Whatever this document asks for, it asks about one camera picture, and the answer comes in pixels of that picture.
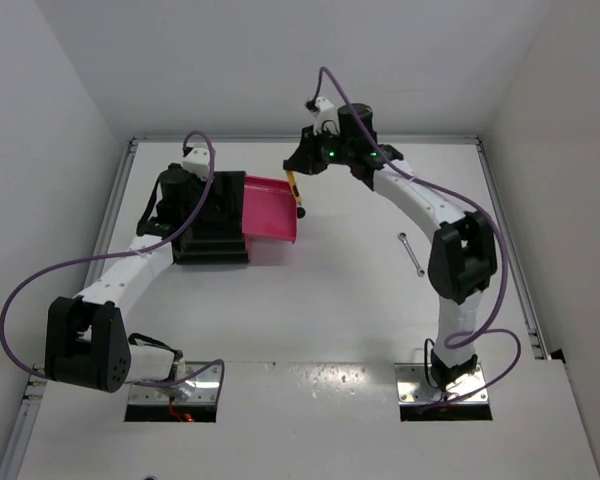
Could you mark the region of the black drawer cabinet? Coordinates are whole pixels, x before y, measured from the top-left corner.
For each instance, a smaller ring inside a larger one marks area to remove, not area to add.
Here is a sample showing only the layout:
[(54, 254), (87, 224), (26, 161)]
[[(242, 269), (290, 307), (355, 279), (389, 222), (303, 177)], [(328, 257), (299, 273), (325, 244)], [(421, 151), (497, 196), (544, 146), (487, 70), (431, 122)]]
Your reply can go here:
[[(243, 199), (246, 172), (243, 172)], [(174, 260), (179, 265), (246, 264), (248, 248), (241, 228), (192, 224), (172, 242)]]

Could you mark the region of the pink top drawer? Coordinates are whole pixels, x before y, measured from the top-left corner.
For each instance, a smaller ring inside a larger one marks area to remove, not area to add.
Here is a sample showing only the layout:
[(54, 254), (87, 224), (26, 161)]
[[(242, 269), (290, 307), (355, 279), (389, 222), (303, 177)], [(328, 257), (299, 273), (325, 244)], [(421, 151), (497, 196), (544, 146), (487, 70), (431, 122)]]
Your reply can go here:
[(242, 232), (249, 240), (295, 243), (298, 209), (287, 180), (245, 177)]

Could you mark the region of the silver wrench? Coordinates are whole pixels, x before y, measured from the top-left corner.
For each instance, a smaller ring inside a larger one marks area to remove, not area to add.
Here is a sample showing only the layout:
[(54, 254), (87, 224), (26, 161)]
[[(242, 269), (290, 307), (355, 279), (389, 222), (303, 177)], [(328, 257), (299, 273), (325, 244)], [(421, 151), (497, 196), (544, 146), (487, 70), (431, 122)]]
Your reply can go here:
[(418, 261), (415, 252), (408, 240), (408, 237), (406, 235), (405, 232), (400, 232), (397, 235), (397, 238), (399, 239), (399, 241), (402, 243), (402, 245), (404, 246), (409, 258), (411, 259), (412, 263), (414, 264), (414, 267), (416, 269), (416, 273), (419, 277), (423, 278), (426, 274), (425, 269), (422, 267), (422, 265), (420, 264), (420, 262)]

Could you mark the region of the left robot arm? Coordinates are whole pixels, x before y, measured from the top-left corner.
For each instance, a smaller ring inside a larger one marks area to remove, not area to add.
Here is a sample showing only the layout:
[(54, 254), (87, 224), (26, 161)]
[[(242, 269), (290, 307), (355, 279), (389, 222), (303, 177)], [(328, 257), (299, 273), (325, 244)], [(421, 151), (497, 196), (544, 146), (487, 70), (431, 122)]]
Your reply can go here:
[(125, 383), (172, 388), (182, 382), (182, 352), (127, 332), (125, 318), (173, 265), (247, 262), (245, 181), (243, 171), (207, 176), (177, 163), (163, 170), (125, 257), (74, 297), (59, 297), (50, 305), (46, 376), (109, 393)]

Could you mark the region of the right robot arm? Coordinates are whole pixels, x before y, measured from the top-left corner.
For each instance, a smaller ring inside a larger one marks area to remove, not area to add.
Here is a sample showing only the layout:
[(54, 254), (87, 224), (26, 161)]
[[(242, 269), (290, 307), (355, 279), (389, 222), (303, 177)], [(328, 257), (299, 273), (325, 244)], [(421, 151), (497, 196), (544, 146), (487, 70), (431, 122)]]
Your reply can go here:
[(439, 320), (429, 378), (445, 390), (477, 366), (473, 345), (450, 348), (445, 342), (476, 327), (482, 294), (497, 271), (493, 230), (484, 214), (464, 211), (417, 183), (413, 169), (393, 146), (374, 146), (377, 135), (369, 106), (336, 107), (319, 97), (307, 101), (306, 108), (313, 122), (302, 129), (284, 170), (318, 175), (331, 164), (345, 165), (354, 178), (405, 213), (431, 243), (427, 275), (439, 296)]

